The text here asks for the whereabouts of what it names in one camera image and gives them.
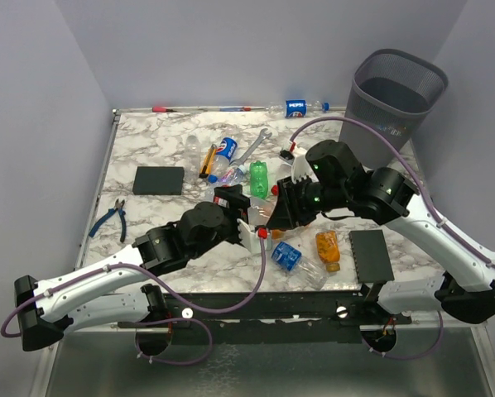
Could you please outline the red label clear bottle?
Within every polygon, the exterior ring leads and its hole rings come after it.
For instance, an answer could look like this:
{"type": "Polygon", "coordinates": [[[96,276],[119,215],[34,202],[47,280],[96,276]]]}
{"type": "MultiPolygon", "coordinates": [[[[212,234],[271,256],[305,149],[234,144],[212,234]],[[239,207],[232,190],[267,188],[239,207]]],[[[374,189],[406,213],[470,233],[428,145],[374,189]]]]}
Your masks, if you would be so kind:
{"type": "Polygon", "coordinates": [[[254,227],[266,226],[267,220],[272,215],[274,204],[261,198],[251,197],[251,207],[247,211],[248,224],[254,227]]]}

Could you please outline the blue label water bottle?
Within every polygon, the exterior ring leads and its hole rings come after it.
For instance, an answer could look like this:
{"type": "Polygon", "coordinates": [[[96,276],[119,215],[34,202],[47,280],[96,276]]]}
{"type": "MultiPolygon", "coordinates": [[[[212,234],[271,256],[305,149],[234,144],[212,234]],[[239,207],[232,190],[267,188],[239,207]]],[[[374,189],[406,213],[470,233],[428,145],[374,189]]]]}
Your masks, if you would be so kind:
{"type": "Polygon", "coordinates": [[[279,242],[273,249],[271,259],[287,274],[298,278],[305,287],[321,290],[328,272],[286,242],[279,242]]]}

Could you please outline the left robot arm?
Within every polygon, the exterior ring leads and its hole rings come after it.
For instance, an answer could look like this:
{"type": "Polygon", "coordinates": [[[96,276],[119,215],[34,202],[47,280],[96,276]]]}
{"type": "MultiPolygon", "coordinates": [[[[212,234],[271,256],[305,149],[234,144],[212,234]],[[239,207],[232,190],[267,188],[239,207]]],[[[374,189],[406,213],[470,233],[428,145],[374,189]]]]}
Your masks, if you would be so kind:
{"type": "Polygon", "coordinates": [[[242,185],[219,186],[212,200],[152,228],[109,258],[53,279],[16,279],[13,317],[22,350],[38,351],[69,332],[105,323],[160,324],[168,311],[160,289],[147,282],[185,268],[223,242],[249,248],[255,237],[248,226],[249,206],[242,185]],[[136,295],[115,293],[140,282],[146,285],[136,295]]]}

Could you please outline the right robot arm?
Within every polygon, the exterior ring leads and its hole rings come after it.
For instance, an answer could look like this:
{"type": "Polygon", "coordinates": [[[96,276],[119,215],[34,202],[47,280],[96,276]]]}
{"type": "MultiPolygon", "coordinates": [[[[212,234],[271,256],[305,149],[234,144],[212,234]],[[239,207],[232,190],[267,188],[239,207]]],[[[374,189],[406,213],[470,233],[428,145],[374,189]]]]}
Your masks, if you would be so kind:
{"type": "Polygon", "coordinates": [[[382,323],[392,314],[443,310],[465,323],[495,315],[495,252],[465,238],[457,227],[433,218],[423,193],[391,168],[366,171],[343,142],[325,140],[305,153],[309,176],[281,179],[267,227],[282,231],[312,223],[320,213],[346,208],[404,236],[444,269],[444,274],[407,282],[389,280],[363,302],[364,317],[382,323]]]}

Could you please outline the grey mesh waste bin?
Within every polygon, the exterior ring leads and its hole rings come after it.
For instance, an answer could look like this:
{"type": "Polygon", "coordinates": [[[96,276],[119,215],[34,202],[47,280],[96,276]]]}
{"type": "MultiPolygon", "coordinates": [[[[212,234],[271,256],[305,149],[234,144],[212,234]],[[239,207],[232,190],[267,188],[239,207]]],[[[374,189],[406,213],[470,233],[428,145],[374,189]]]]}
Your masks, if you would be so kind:
{"type": "Polygon", "coordinates": [[[344,116],[368,125],[399,151],[448,85],[445,72],[426,60],[377,50],[356,70],[344,116]]]}

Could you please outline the large orange label bottle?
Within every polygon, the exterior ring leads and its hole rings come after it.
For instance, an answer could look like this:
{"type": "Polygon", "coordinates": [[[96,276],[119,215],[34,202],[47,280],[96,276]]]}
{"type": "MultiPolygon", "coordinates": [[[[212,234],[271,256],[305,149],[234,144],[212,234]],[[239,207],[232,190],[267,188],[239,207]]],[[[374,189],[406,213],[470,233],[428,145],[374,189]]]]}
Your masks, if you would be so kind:
{"type": "Polygon", "coordinates": [[[286,240],[298,237],[302,232],[308,231],[314,220],[313,217],[294,218],[272,215],[267,226],[272,232],[273,240],[286,240]]]}

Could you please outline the clear bottle purple label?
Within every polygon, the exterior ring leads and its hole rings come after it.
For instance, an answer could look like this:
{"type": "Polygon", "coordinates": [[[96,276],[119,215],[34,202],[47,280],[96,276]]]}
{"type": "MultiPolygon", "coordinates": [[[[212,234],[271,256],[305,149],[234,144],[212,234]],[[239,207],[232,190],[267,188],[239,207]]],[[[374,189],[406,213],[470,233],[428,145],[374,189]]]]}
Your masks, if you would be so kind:
{"type": "Polygon", "coordinates": [[[247,173],[245,165],[230,166],[224,176],[215,182],[216,187],[234,186],[241,184],[247,173]]]}

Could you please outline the green plastic bottle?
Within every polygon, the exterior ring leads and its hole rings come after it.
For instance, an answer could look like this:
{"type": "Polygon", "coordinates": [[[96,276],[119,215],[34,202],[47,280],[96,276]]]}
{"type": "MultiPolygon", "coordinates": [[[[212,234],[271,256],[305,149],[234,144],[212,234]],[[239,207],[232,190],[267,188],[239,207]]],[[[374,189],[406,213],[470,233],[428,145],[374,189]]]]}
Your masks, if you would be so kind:
{"type": "Polygon", "coordinates": [[[260,160],[252,162],[250,164],[249,174],[252,196],[265,199],[269,190],[267,163],[260,160]]]}

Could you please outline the red green label water bottle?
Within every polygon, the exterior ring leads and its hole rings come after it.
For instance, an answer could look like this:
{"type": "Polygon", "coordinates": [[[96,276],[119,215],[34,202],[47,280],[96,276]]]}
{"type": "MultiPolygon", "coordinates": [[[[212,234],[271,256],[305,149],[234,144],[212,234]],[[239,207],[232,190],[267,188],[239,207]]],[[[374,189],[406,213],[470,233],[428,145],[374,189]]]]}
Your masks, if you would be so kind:
{"type": "Polygon", "coordinates": [[[271,187],[271,193],[273,196],[278,195],[277,182],[281,179],[285,179],[285,178],[289,177],[290,175],[291,175],[291,165],[289,165],[287,163],[279,165],[279,167],[276,169],[276,171],[274,173],[274,180],[273,180],[274,184],[271,187]]]}

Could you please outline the Pepsi bottle blue label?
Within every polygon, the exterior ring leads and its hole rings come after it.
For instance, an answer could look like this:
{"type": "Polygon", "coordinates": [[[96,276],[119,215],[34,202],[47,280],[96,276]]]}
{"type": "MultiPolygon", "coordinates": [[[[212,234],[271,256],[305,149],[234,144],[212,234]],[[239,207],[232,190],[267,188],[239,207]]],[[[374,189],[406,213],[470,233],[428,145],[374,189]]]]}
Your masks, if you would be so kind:
{"type": "Polygon", "coordinates": [[[226,136],[222,139],[215,152],[211,171],[207,178],[211,184],[225,175],[237,148],[238,142],[231,136],[226,136]]]}

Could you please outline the small orange juice bottle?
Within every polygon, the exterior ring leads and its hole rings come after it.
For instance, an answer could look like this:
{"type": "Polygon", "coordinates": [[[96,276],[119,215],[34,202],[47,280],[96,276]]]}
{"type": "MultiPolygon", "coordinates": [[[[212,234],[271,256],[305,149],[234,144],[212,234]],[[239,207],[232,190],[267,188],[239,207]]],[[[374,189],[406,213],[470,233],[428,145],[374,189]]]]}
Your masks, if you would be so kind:
{"type": "Polygon", "coordinates": [[[318,256],[329,273],[340,271],[340,252],[335,231],[319,232],[315,236],[318,256]]]}

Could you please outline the clear empty bottle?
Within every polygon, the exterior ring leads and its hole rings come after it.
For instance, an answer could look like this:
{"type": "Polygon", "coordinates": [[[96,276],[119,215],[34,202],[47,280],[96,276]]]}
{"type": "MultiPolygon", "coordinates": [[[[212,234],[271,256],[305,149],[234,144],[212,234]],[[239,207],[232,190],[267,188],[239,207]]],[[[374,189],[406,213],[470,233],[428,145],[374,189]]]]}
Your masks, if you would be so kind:
{"type": "Polygon", "coordinates": [[[201,144],[197,136],[189,135],[185,142],[186,166],[193,175],[199,174],[201,144]]]}

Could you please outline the silver open-end wrench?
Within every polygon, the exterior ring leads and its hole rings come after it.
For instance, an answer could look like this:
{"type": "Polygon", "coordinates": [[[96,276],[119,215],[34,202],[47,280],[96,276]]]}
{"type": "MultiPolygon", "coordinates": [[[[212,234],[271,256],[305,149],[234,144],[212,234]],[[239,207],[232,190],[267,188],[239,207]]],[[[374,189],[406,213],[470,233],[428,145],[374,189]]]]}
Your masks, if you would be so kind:
{"type": "Polygon", "coordinates": [[[230,163],[230,165],[231,166],[243,165],[246,162],[246,160],[250,157],[250,155],[260,146],[260,144],[265,140],[269,139],[271,136],[272,133],[268,131],[267,128],[261,129],[255,141],[245,150],[245,152],[241,156],[233,160],[230,163]]]}

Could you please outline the black box left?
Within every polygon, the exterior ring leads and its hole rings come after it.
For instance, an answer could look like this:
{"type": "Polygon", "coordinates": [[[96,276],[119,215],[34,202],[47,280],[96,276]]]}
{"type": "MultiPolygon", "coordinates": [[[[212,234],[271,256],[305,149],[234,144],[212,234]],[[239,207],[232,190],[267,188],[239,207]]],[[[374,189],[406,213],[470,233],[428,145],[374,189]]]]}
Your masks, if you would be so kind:
{"type": "Polygon", "coordinates": [[[181,195],[185,170],[179,166],[138,166],[134,195],[181,195]]]}

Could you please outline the black notebook right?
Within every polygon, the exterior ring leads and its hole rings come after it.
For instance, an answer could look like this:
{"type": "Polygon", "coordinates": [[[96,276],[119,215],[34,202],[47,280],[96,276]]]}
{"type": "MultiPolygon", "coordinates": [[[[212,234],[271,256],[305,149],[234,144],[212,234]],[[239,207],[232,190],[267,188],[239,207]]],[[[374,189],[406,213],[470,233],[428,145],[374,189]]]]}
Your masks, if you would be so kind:
{"type": "Polygon", "coordinates": [[[385,284],[394,280],[382,230],[351,231],[349,240],[359,283],[385,284]]]}

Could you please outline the Pepsi bottle at back edge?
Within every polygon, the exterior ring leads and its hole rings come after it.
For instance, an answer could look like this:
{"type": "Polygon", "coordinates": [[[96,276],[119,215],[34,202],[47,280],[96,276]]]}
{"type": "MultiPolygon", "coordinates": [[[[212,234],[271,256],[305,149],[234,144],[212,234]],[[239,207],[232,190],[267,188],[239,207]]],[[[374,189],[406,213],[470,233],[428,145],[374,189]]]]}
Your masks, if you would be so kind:
{"type": "Polygon", "coordinates": [[[272,117],[298,118],[314,112],[328,112],[330,105],[327,102],[315,101],[312,103],[304,99],[286,100],[283,104],[273,104],[266,108],[272,117]]]}

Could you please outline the blue handled screwdriver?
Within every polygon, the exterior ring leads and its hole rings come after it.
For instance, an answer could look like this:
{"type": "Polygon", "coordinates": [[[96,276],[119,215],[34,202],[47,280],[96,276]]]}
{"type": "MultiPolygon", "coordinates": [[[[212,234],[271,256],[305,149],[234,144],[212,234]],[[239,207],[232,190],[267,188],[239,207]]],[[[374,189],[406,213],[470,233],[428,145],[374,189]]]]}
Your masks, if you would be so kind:
{"type": "Polygon", "coordinates": [[[251,112],[252,107],[236,106],[236,107],[219,107],[220,112],[251,112]]]}

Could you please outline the red handled screwdriver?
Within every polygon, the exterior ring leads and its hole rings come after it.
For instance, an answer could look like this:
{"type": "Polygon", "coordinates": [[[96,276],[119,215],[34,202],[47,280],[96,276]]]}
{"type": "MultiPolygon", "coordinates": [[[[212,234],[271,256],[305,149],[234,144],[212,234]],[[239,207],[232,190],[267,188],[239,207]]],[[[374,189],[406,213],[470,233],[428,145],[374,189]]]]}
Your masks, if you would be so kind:
{"type": "Polygon", "coordinates": [[[170,113],[170,112],[180,112],[180,110],[174,109],[174,108],[166,108],[166,107],[160,107],[156,106],[151,109],[152,112],[154,113],[170,113]]]}

